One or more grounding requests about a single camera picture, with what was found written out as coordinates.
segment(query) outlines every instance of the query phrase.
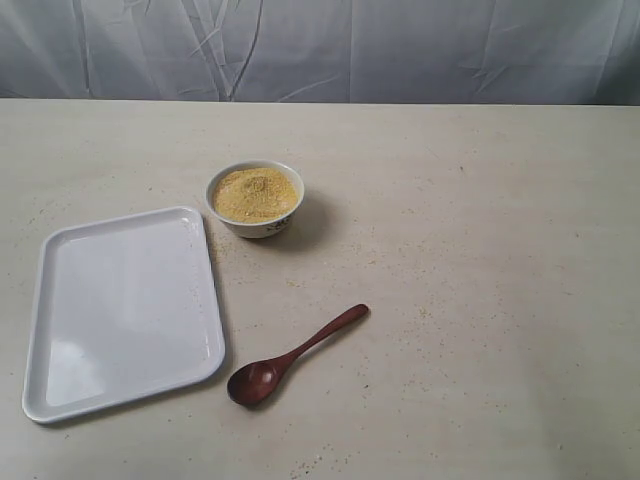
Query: white ceramic bowl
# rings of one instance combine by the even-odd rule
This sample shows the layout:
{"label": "white ceramic bowl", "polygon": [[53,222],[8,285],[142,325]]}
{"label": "white ceramic bowl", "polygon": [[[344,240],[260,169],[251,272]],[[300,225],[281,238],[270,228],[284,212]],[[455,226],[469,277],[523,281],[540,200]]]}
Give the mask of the white ceramic bowl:
{"label": "white ceramic bowl", "polygon": [[[218,185],[218,182],[220,182],[220,180],[229,175],[231,172],[235,172],[238,170],[248,170],[250,168],[265,167],[275,168],[276,170],[282,172],[293,184],[293,188],[295,189],[296,195],[298,196],[298,203],[296,203],[295,207],[293,207],[291,211],[278,218],[269,220],[268,222],[260,223],[235,222],[216,212],[216,209],[213,208],[213,192],[215,191],[216,186]],[[294,169],[287,167],[282,163],[272,162],[270,160],[251,160],[230,165],[227,168],[220,170],[220,172],[218,172],[216,176],[211,179],[206,191],[206,201],[207,205],[209,206],[209,210],[211,210],[211,213],[213,213],[213,215],[222,223],[224,223],[233,233],[244,238],[270,237],[271,235],[275,235],[276,233],[284,230],[291,222],[293,214],[302,203],[303,198],[304,183],[302,183],[302,178],[300,177],[300,175],[298,175],[298,173]]]}

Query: wooden spoon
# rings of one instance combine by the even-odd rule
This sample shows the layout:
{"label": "wooden spoon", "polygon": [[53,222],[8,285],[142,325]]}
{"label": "wooden spoon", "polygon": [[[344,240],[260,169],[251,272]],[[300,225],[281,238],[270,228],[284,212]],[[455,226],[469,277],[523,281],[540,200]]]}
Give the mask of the wooden spoon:
{"label": "wooden spoon", "polygon": [[342,315],[325,325],[318,333],[298,348],[280,357],[245,365],[231,375],[227,391],[231,400],[240,405],[252,406],[260,403],[276,389],[289,367],[304,352],[329,335],[359,320],[369,312],[369,307],[360,304],[351,307]]}

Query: yellow powder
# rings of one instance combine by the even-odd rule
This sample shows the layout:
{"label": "yellow powder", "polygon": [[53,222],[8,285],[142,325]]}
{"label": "yellow powder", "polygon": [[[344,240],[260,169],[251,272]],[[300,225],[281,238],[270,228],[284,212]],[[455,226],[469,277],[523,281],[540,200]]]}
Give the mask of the yellow powder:
{"label": "yellow powder", "polygon": [[267,222],[293,210],[298,196],[289,179],[275,168],[238,170],[213,192],[213,208],[230,220]]}

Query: white curtain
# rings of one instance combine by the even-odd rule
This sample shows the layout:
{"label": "white curtain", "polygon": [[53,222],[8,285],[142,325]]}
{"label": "white curtain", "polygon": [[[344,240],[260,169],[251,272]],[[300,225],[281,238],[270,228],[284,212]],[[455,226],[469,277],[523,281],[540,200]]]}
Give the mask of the white curtain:
{"label": "white curtain", "polygon": [[640,104],[640,0],[0,0],[0,96]]}

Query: rectangular tray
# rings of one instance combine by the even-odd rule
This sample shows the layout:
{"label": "rectangular tray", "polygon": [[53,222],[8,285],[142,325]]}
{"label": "rectangular tray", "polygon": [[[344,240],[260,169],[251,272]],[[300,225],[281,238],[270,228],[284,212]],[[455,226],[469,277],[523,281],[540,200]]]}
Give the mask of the rectangular tray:
{"label": "rectangular tray", "polygon": [[22,405],[50,423],[199,382],[225,346],[202,217],[176,207],[43,244]]}

